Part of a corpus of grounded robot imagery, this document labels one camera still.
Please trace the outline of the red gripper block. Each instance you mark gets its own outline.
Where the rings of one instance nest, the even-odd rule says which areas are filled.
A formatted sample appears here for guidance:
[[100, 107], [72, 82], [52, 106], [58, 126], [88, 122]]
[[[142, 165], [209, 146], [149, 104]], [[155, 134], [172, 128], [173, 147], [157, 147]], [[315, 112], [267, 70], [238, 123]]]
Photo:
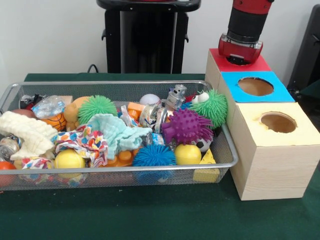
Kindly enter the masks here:
[[263, 49], [263, 42], [254, 43], [237, 42], [223, 33], [219, 39], [218, 52], [221, 56], [234, 63], [254, 63]]

